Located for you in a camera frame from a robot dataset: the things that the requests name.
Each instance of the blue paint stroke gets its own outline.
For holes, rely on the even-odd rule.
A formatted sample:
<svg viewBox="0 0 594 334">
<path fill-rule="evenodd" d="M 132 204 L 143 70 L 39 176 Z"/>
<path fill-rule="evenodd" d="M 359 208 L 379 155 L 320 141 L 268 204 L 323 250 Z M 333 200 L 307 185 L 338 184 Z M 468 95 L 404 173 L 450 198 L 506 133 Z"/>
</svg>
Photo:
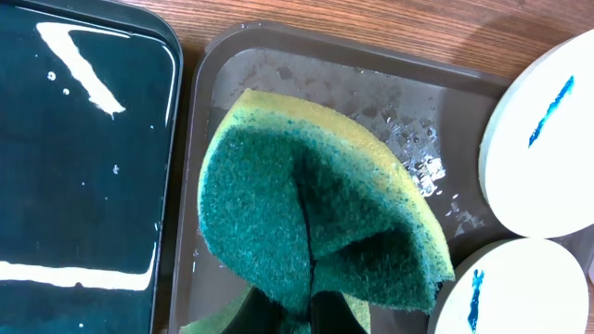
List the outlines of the blue paint stroke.
<svg viewBox="0 0 594 334">
<path fill-rule="evenodd" d="M 476 334 L 476 323 L 479 321 L 479 295 L 481 294 L 481 286 L 483 285 L 484 271 L 474 270 L 474 278 L 472 279 L 472 287 L 474 293 L 472 294 L 471 313 L 468 315 L 468 323 L 471 325 L 472 334 Z"/>
<path fill-rule="evenodd" d="M 572 92 L 572 89 L 574 88 L 574 83 L 575 83 L 575 79 L 574 79 L 574 76 L 572 75 L 569 78 L 569 80 L 567 81 L 567 83 L 565 83 L 565 86 L 559 92 L 559 94 L 557 95 L 557 97 L 555 98 L 553 103 L 551 103 L 549 105 L 549 109 L 547 110 L 547 114 L 545 114 L 545 117 L 543 117 L 542 120 L 540 120 L 540 122 L 538 122 L 538 126 L 536 127 L 535 131 L 532 132 L 532 135 L 530 136 L 530 140 L 528 140 L 528 148 L 530 148 L 532 146 L 532 144 L 538 139 L 538 136 L 540 135 L 540 132 L 542 131 L 542 127 L 545 126 L 545 123 L 549 120 L 550 115 L 552 115 L 553 112 L 555 112 L 555 110 L 557 110 L 559 108 L 559 105 L 561 104 L 561 101 L 563 100 L 563 98 L 567 94 L 570 94 Z"/>
</svg>

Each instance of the brown plastic tray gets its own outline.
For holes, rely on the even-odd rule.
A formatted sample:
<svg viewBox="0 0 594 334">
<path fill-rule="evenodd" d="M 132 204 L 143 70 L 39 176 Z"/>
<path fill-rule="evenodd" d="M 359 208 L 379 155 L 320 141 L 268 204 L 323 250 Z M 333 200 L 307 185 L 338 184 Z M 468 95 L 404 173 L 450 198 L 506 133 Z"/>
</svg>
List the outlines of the brown plastic tray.
<svg viewBox="0 0 594 334">
<path fill-rule="evenodd" d="M 197 189 L 202 157 L 244 89 L 297 96 L 367 127 L 409 169 L 458 265 L 482 246 L 515 238 L 495 218 L 478 183 L 478 148 L 503 78 L 268 22 L 216 37 L 196 72 L 187 130 L 170 333 L 218 310 L 245 287 L 207 250 Z M 594 227 L 558 241 L 586 268 Z M 371 307 L 374 334 L 426 332 L 427 316 Z"/>
</svg>

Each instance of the green sponge piece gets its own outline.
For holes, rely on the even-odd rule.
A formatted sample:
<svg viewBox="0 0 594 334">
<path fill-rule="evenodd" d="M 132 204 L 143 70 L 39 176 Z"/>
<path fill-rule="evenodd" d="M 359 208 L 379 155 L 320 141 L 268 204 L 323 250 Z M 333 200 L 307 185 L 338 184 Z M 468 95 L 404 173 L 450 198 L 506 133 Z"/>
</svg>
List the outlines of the green sponge piece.
<svg viewBox="0 0 594 334">
<path fill-rule="evenodd" d="M 454 278 L 441 227 L 390 149 L 294 97 L 239 98 L 204 157 L 199 215 L 209 250 L 296 315 L 321 290 L 429 312 Z"/>
</svg>

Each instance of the white lid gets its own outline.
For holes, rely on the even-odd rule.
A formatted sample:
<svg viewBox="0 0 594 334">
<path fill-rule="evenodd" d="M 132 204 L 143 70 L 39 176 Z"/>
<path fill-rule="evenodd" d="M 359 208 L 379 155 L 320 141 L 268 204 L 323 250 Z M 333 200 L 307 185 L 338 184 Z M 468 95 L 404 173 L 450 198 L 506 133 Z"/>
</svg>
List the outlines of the white lid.
<svg viewBox="0 0 594 334">
<path fill-rule="evenodd" d="M 462 263 L 456 276 L 456 283 L 445 284 L 439 292 L 429 334 L 586 330 L 584 272 L 574 256 L 553 241 L 523 238 L 488 245 Z"/>
<path fill-rule="evenodd" d="M 555 47 L 513 83 L 486 127 L 479 157 L 497 219 L 525 237 L 594 223 L 594 31 Z"/>
</svg>

